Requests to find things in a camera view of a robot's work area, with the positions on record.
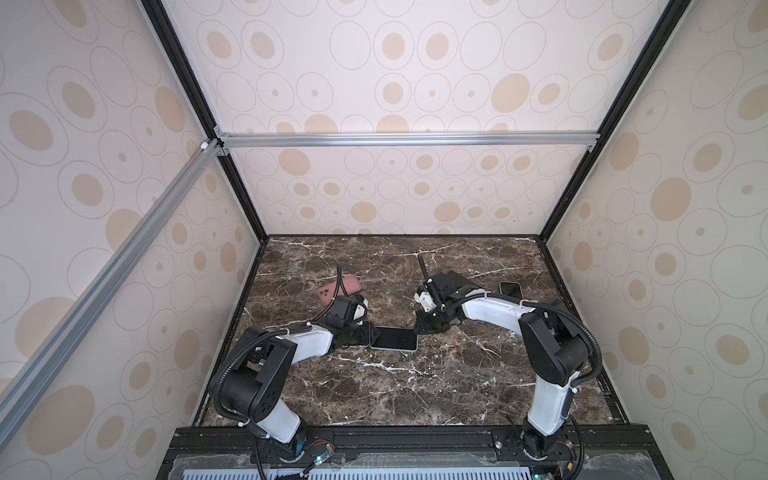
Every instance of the black frame beam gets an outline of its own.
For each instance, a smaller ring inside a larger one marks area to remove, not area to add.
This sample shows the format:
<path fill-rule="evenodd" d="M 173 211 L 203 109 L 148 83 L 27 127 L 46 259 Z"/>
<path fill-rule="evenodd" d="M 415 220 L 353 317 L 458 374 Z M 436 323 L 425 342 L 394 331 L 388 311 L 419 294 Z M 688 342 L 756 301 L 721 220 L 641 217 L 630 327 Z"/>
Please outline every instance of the black frame beam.
<path fill-rule="evenodd" d="M 598 129 L 600 134 L 598 142 L 591 150 L 584 154 L 571 180 L 568 182 L 565 190 L 563 190 L 563 194 L 560 196 L 557 205 L 555 205 L 552 214 L 549 216 L 547 223 L 541 230 L 539 235 L 544 242 L 549 241 L 554 233 L 554 229 L 557 228 L 571 202 L 576 198 L 581 185 L 587 180 L 592 165 L 594 165 L 594 162 L 597 161 L 606 144 L 610 141 L 612 134 L 618 127 L 619 122 L 621 122 L 621 118 L 640 90 L 645 78 L 659 58 L 661 51 L 667 44 L 667 40 L 669 40 L 672 32 L 677 27 L 677 23 L 683 17 L 690 2 L 691 0 L 670 0 L 659 17 L 656 27 L 654 27 L 650 37 L 645 42 L 643 50 L 640 52 L 627 76 L 627 80 L 621 86 L 621 90 L 616 95 L 616 100 L 614 100 Z"/>
<path fill-rule="evenodd" d="M 218 138 L 219 136 L 216 132 L 216 119 L 214 118 L 214 114 L 211 113 L 210 108 L 208 107 L 203 90 L 197 82 L 197 77 L 195 77 L 192 66 L 190 65 L 189 60 L 187 60 L 187 55 L 184 53 L 184 48 L 181 46 L 181 42 L 176 35 L 173 25 L 170 23 L 170 18 L 165 11 L 162 1 L 141 0 L 141 4 L 144 6 L 147 17 L 149 17 L 149 20 L 157 33 L 157 37 L 160 39 L 160 43 L 165 49 L 170 64 L 174 67 L 174 71 L 176 71 L 176 76 L 179 78 L 181 87 L 187 94 L 187 98 L 189 98 L 192 108 L 194 109 L 197 118 L 200 120 L 200 124 L 203 126 L 203 131 L 208 138 Z M 259 243 L 266 243 L 268 235 L 259 219 L 259 214 L 256 212 L 256 208 L 253 206 L 253 202 L 246 190 L 243 178 L 237 171 L 237 167 L 235 166 L 229 151 L 226 148 L 223 149 L 223 151 L 225 155 L 219 157 L 221 167 L 227 175 L 230 185 L 232 185 L 232 189 L 240 202 L 240 206 L 243 208 L 243 212 L 245 212 L 245 216 L 248 219 L 250 226 L 253 228 L 253 231 L 256 232 Z"/>
<path fill-rule="evenodd" d="M 555 454 L 546 460 L 531 460 L 515 438 L 520 427 L 511 425 L 484 426 L 331 426 L 309 427 L 308 442 L 326 439 L 336 447 L 336 454 L 346 461 L 364 453 L 381 454 L 460 454 L 481 455 L 488 460 L 518 462 L 531 468 L 533 473 L 552 473 L 558 461 L 571 459 L 567 447 L 558 446 Z M 565 436 L 579 446 L 572 427 Z M 595 456 L 607 452 L 634 454 L 647 452 L 661 480 L 674 480 L 650 429 L 646 425 L 584 425 L 581 428 L 584 450 Z M 176 429 L 174 438 L 165 452 L 157 473 L 157 480 L 165 480 L 177 457 L 206 455 L 248 455 L 256 463 L 257 439 L 240 427 L 187 427 Z M 259 441 L 260 459 L 271 468 L 303 468 L 311 458 L 285 463 L 279 452 L 273 452 L 267 442 Z"/>

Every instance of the black cable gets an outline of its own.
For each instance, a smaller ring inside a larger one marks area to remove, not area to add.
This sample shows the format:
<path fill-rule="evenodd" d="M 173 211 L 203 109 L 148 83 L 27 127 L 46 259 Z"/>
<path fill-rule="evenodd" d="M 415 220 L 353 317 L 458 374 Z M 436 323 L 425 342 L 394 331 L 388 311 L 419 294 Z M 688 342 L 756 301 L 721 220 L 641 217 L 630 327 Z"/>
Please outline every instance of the black cable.
<path fill-rule="evenodd" d="M 344 296 L 349 296 L 344 286 L 344 279 L 341 276 L 341 263 L 336 264 L 336 292 L 339 291 L 339 285 L 341 286 L 341 291 L 344 292 Z"/>
<path fill-rule="evenodd" d="M 574 471 L 568 476 L 568 480 L 574 480 L 574 478 L 578 477 L 578 474 L 581 473 L 581 467 L 584 466 L 584 440 L 581 438 L 581 429 L 579 428 L 578 422 L 576 422 L 576 418 L 573 416 L 573 414 L 569 415 L 568 419 L 571 421 L 571 425 L 574 426 L 574 430 L 576 431 L 576 439 L 578 440 L 578 461 L 576 462 Z"/>
<path fill-rule="evenodd" d="M 333 291 L 333 298 L 331 299 L 331 303 L 326 305 L 326 308 L 323 309 L 322 312 L 318 313 L 317 316 L 310 320 L 310 323 L 315 323 L 317 320 L 323 318 L 323 315 L 328 313 L 329 310 L 331 310 L 331 306 L 333 305 L 333 302 L 336 301 L 336 295 L 339 294 L 339 287 L 341 286 L 341 265 L 336 265 L 336 289 Z"/>
<path fill-rule="evenodd" d="M 457 307 L 461 306 L 463 303 L 467 303 L 469 300 L 475 300 L 478 298 L 486 298 L 486 297 L 506 300 L 508 302 L 517 303 L 520 306 L 529 306 L 531 308 L 544 310 L 545 312 L 553 313 L 559 316 L 561 319 L 567 320 L 568 322 L 573 324 L 573 326 L 575 326 L 582 334 L 584 334 L 584 337 L 587 339 L 590 346 L 592 347 L 592 354 L 590 355 L 590 364 L 592 368 L 590 369 L 589 372 L 574 379 L 573 382 L 571 382 L 571 386 L 573 387 L 579 386 L 583 382 L 592 380 L 593 378 L 600 375 L 600 371 L 603 368 L 603 353 L 600 350 L 600 345 L 598 344 L 598 340 L 595 339 L 594 335 L 592 335 L 592 332 L 590 332 L 589 329 L 576 316 L 572 315 L 570 312 L 560 310 L 559 308 L 554 307 L 552 305 L 548 305 L 546 303 L 532 302 L 530 300 L 520 300 L 512 296 L 501 295 L 499 293 L 476 293 L 475 295 L 465 296 L 464 298 L 456 301 L 456 303 L 453 303 L 451 305 L 451 309 L 455 310 Z"/>
<path fill-rule="evenodd" d="M 301 478 L 306 478 L 306 474 L 310 473 L 310 470 L 315 468 L 318 464 L 315 462 L 310 463 L 307 467 L 304 468 L 304 470 L 301 471 L 301 473 L 292 473 L 290 475 L 280 475 L 276 476 L 273 480 L 300 480 Z M 256 468 L 259 471 L 259 476 L 262 480 L 266 480 L 266 475 L 264 473 L 264 465 L 261 463 L 261 451 L 259 450 L 259 439 L 256 439 Z"/>
<path fill-rule="evenodd" d="M 422 268 L 422 275 L 424 276 L 424 281 L 429 280 L 429 272 L 427 271 L 427 266 L 424 264 L 424 256 L 421 252 L 416 254 L 416 258 L 419 259 L 419 266 Z"/>

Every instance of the metal grille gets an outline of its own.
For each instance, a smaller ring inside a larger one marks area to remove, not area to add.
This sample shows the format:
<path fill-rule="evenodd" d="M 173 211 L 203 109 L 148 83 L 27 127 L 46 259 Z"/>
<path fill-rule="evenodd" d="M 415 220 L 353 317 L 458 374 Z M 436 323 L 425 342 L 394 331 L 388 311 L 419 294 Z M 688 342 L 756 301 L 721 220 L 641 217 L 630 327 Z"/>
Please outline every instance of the metal grille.
<path fill-rule="evenodd" d="M 267 480 L 300 470 L 271 470 Z M 186 470 L 184 480 L 259 480 L 256 469 Z M 531 480 L 527 467 L 347 468 L 313 470 L 308 480 Z"/>

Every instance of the phone screen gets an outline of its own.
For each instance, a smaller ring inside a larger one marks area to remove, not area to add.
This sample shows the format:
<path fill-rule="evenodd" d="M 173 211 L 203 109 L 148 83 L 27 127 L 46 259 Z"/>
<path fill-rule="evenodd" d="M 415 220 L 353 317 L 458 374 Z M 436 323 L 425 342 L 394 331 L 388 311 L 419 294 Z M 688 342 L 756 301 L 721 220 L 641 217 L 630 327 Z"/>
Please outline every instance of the phone screen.
<path fill-rule="evenodd" d="M 501 295 L 523 300 L 523 289 L 520 287 L 520 283 L 517 282 L 499 282 L 498 292 Z"/>
<path fill-rule="evenodd" d="M 380 326 L 378 329 L 379 338 L 371 343 L 372 349 L 416 351 L 419 338 L 412 329 L 399 329 L 391 326 Z"/>

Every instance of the pink phone case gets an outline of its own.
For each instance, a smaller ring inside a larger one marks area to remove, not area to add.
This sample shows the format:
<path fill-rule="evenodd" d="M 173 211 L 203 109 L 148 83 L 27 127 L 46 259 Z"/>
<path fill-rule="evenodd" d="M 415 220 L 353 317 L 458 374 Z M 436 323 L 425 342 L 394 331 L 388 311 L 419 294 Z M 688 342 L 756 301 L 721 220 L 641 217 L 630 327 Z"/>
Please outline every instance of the pink phone case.
<path fill-rule="evenodd" d="M 358 293 L 360 290 L 362 290 L 362 285 L 360 285 L 360 281 L 357 280 L 357 277 L 354 275 L 346 275 L 342 279 L 342 285 L 344 285 L 344 288 L 346 288 L 346 292 L 349 295 L 352 295 L 353 293 Z M 333 281 L 329 283 L 328 285 L 321 286 L 319 289 L 317 289 L 317 296 L 320 297 L 320 301 L 323 302 L 323 305 L 328 305 L 331 303 L 331 300 L 333 300 L 333 292 L 336 290 L 336 281 Z M 339 295 L 343 295 L 344 292 L 339 288 Z"/>

